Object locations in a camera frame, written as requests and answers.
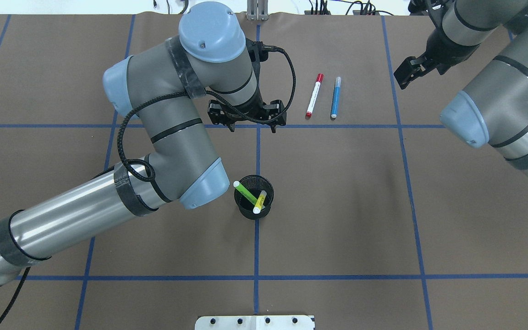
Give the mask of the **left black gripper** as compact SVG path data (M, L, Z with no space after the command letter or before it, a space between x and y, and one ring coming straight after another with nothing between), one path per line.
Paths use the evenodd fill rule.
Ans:
M271 133L276 133L276 126L285 126L287 113L281 100L273 100L269 104L256 101L246 106L237 106L237 111L217 100L210 100L208 117L214 125L228 127L230 132L235 132L236 122L251 121L254 123L265 122L270 127Z

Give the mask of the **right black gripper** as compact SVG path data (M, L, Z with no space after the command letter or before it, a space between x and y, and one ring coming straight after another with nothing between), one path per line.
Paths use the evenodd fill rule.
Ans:
M446 73L449 68L463 62L466 53L466 46L453 42L447 36L430 35L425 52L419 58L405 58L393 76L400 90L404 90L412 81L434 69L438 69L440 75Z

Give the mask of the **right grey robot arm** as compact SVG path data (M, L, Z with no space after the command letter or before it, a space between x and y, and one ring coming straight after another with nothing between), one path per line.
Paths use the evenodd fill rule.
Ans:
M528 0L412 0L434 31L425 52L394 71L400 88L468 60L498 27L513 40L440 113L440 121L472 148L490 145L528 177Z

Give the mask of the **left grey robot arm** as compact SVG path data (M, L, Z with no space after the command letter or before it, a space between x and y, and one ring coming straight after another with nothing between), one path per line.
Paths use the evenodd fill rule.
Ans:
M245 37L222 3L197 4L178 33L131 55L103 75L105 94L123 121L119 162L84 184L0 220L0 287L23 269L115 226L180 201L194 209L222 196L229 178L193 100L212 96L214 125L286 124L280 100L265 104L259 65L279 46Z

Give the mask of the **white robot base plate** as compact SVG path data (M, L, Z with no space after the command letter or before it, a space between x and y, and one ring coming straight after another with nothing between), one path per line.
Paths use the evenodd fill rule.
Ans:
M195 330L314 330L309 315L226 315L199 317Z

